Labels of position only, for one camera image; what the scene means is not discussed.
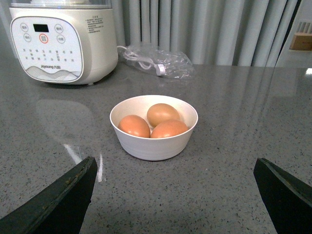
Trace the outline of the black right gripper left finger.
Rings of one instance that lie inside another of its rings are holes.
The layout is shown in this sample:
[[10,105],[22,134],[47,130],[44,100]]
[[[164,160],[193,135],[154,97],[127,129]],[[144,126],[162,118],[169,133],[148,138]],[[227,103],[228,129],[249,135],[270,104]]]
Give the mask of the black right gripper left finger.
[[78,234],[94,189],[97,163],[87,157],[0,220],[2,234]]

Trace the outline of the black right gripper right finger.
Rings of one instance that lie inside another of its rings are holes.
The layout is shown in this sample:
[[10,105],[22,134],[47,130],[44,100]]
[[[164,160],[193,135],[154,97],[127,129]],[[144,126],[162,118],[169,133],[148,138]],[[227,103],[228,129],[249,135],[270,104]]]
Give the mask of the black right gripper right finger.
[[258,190],[278,234],[312,232],[312,187],[265,158],[253,170]]

